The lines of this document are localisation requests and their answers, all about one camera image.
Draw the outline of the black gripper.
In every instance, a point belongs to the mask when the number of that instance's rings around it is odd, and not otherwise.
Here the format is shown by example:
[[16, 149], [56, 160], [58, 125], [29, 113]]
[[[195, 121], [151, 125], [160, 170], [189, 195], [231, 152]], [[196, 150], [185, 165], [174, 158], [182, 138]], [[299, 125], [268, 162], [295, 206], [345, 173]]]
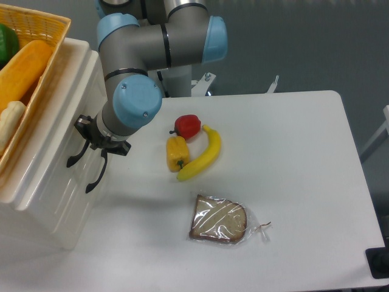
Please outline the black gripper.
[[101, 114], [95, 118], [91, 116], [79, 115], [74, 123], [75, 128], [86, 140], [83, 149], [89, 146], [93, 149], [102, 149], [101, 157], [108, 158], [108, 153], [126, 156], [131, 149], [131, 144], [127, 141], [118, 140], [113, 134], [104, 128]]

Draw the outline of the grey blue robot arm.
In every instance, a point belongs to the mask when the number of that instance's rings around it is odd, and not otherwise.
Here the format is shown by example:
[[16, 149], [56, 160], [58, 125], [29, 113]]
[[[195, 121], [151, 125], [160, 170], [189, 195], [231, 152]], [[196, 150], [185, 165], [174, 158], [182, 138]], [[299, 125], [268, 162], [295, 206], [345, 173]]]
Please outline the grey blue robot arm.
[[85, 148], [102, 156], [126, 155], [128, 138], [152, 121], [162, 93], [149, 71], [222, 60], [224, 20], [204, 1], [97, 1], [98, 52], [107, 102], [96, 116], [81, 115], [75, 128]]

